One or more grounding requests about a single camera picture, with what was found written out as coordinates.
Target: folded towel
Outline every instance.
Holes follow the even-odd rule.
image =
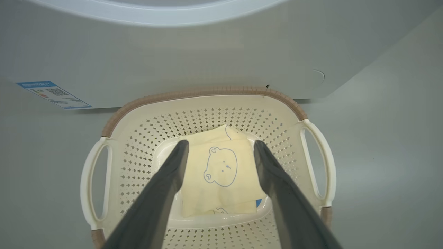
[[[258,180],[246,135],[227,125],[184,136],[189,154],[181,188],[183,217],[198,214],[250,214],[266,197]]]

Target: cartoon bear face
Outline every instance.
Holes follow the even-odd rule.
[[[215,182],[222,187],[231,185],[237,175],[237,156],[231,149],[211,147],[208,164],[203,177],[208,183]]]

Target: white washing machine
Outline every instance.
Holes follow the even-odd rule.
[[[324,97],[441,3],[1,0],[0,82],[67,109],[208,85]]]

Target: energy label sticker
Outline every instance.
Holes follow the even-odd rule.
[[[92,107],[50,81],[22,82],[17,85],[64,109]]]

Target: white plastic basket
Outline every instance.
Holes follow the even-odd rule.
[[[224,124],[264,141],[328,225],[336,185],[334,160],[324,136],[297,103],[266,88],[206,88],[135,100],[106,124],[86,159],[80,188],[83,213],[96,247],[104,244],[161,166],[160,157],[173,138]],[[327,181],[323,197],[315,181],[305,131],[313,135],[323,156]],[[108,165],[103,215],[98,218],[92,205],[91,181],[104,147],[108,148]],[[214,215],[206,223],[198,217],[181,219],[177,210],[173,204],[163,248],[280,247],[272,205],[266,199],[257,214],[218,214],[221,216]]]

